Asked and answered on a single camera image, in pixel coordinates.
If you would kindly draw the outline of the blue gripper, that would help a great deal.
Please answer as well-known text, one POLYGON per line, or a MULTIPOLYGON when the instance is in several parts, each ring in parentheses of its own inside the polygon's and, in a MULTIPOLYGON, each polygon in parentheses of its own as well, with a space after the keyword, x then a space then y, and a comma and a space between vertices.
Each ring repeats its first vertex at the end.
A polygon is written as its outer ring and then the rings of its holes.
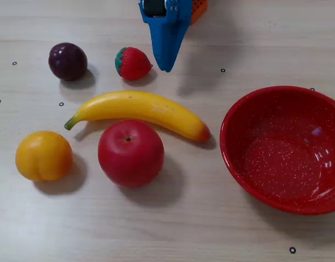
POLYGON ((152 51, 158 67, 170 72, 177 59, 179 49, 190 26, 192 0, 168 1, 140 0, 139 7, 144 22, 149 25, 152 51), (168 66, 164 47, 166 46, 166 14, 168 21, 168 66))

